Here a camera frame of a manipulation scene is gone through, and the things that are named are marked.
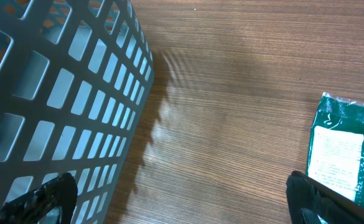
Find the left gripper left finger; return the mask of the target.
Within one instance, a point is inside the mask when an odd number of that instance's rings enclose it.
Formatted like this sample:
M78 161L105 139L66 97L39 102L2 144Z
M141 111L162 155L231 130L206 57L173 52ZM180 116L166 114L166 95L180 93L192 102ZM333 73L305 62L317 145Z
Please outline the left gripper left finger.
M59 209L55 223L70 223L77 204L78 187L66 172L0 207L0 224L38 223L53 209Z

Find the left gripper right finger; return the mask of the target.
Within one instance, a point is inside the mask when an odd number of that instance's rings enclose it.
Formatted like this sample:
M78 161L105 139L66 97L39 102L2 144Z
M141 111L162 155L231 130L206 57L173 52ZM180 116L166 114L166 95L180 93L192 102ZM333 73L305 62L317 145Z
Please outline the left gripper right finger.
M364 208L297 170L286 181L292 224L364 223Z

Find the green 3M package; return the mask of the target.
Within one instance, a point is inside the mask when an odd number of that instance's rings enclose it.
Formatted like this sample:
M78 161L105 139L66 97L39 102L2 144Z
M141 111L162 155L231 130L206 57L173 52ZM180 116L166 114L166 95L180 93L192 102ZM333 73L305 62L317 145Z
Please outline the green 3M package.
M322 94L306 175L364 208L364 102Z

